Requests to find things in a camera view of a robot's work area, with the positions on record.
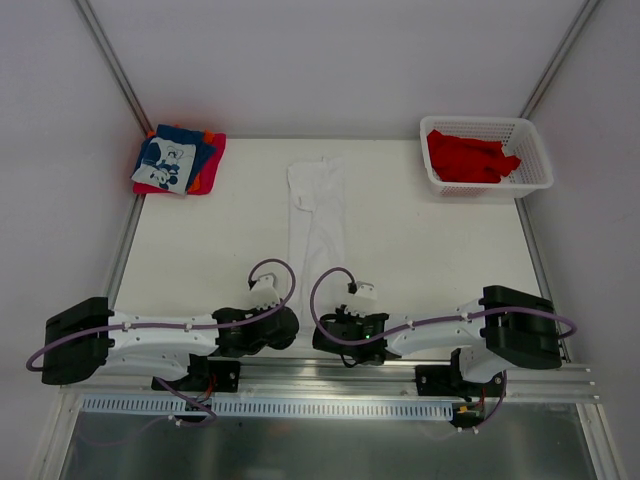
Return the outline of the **white t shirt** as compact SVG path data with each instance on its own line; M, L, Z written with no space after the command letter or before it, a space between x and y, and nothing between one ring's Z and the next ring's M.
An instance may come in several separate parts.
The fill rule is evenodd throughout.
M309 296L314 282L346 254L345 161L322 158L287 169L289 187L288 263L297 286L288 302L309 335L314 329Z

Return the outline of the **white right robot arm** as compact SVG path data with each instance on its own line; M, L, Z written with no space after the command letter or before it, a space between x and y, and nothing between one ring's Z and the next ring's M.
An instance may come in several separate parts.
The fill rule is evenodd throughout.
M339 356L348 368L381 366L448 348L448 364L416 368L417 392L470 401L499 397L510 368L553 370L562 365L558 318L543 298L494 285L451 313L422 318L365 312L367 288L352 285L353 302L314 319L313 348Z

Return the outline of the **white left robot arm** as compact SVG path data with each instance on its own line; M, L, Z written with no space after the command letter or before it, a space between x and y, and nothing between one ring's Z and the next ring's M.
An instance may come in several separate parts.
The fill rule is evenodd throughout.
M270 309L224 307L191 317L144 317L108 308L91 297L51 317L45 346L28 367L45 385L65 386L94 375L156 377L197 390L208 381L210 357L238 359L265 348L284 350L299 332L285 305Z

